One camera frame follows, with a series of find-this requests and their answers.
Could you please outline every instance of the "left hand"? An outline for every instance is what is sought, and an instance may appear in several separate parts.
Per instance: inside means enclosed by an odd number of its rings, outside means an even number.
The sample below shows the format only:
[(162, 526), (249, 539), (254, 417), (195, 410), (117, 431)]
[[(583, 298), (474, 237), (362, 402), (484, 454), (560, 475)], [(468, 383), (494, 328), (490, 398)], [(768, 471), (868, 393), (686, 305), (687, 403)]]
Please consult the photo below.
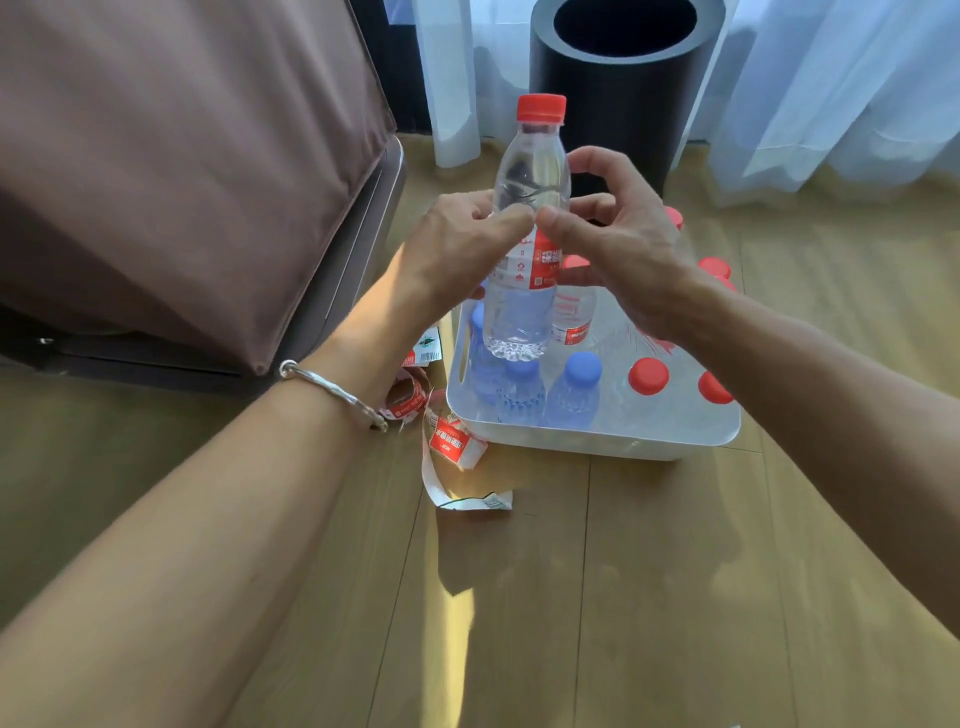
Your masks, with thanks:
[(396, 293), (428, 325), (478, 297), (497, 261), (533, 229), (530, 207), (491, 215), (492, 199), (492, 190), (441, 195), (396, 252), (390, 264)]

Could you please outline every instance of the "human hand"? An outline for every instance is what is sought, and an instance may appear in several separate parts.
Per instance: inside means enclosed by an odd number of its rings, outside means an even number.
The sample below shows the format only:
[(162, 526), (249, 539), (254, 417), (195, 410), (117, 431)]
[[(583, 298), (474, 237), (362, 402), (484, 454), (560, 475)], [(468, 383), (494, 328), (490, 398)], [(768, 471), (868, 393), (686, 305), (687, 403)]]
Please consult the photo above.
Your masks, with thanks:
[[(565, 254), (589, 266), (561, 272), (565, 285), (604, 285), (631, 320), (659, 339), (676, 341), (679, 300), (691, 283), (710, 278), (679, 246), (680, 233), (660, 196), (623, 154), (581, 147), (567, 155), (570, 171), (604, 178), (611, 194), (574, 198), (570, 211), (544, 207), (537, 225)], [(606, 225), (598, 228), (587, 222)]]
[(391, 263), (398, 294), (427, 324), (482, 295), (480, 283), (534, 226), (533, 210), (512, 205), (491, 215), (492, 190), (441, 195)]

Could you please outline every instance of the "black trash can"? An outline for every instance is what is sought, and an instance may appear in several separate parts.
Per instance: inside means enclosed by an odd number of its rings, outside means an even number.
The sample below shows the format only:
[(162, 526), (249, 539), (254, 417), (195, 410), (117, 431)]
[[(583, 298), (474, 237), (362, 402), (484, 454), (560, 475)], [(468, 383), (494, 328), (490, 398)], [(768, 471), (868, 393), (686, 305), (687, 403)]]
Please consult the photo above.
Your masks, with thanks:
[[(725, 13), (724, 0), (539, 0), (530, 90), (566, 96), (567, 150), (623, 152), (662, 195)], [(605, 189), (574, 176), (575, 196)]]

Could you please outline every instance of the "silver bracelet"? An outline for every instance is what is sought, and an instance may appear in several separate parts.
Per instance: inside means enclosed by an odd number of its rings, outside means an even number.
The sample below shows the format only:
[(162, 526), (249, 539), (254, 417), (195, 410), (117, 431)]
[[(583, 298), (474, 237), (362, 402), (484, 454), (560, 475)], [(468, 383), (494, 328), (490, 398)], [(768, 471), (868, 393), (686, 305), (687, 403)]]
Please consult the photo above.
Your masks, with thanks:
[(367, 417), (373, 420), (373, 424), (376, 425), (377, 429), (379, 429), (381, 432), (387, 431), (387, 421), (383, 419), (383, 416), (379, 412), (364, 404), (350, 392), (338, 387), (332, 381), (327, 381), (316, 372), (308, 372), (305, 369), (301, 369), (297, 362), (293, 359), (287, 359), (286, 361), (280, 362), (279, 371), (280, 376), (284, 379), (291, 379), (294, 376), (298, 376), (301, 379), (305, 379), (306, 381), (310, 382), (311, 384), (316, 384), (318, 387), (323, 387), (334, 397), (339, 397), (341, 400), (352, 404), (354, 407), (367, 415)]

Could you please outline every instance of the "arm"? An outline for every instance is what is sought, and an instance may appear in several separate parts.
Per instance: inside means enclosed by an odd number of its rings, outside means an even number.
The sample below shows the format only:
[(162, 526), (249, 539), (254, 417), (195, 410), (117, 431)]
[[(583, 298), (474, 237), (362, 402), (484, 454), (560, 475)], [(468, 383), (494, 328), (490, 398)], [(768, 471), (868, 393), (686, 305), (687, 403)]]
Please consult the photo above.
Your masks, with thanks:
[(960, 637), (960, 401), (717, 284), (680, 254), (660, 198), (622, 155), (585, 147), (569, 158), (613, 194), (540, 213), (547, 235), (592, 263), (565, 282), (607, 285), (638, 326), (713, 372)]
[[(376, 405), (423, 331), (533, 225), (490, 193), (441, 198), (301, 362)], [(205, 726), (269, 644), (370, 423), (274, 386), (121, 516), (0, 638), (0, 725)]]

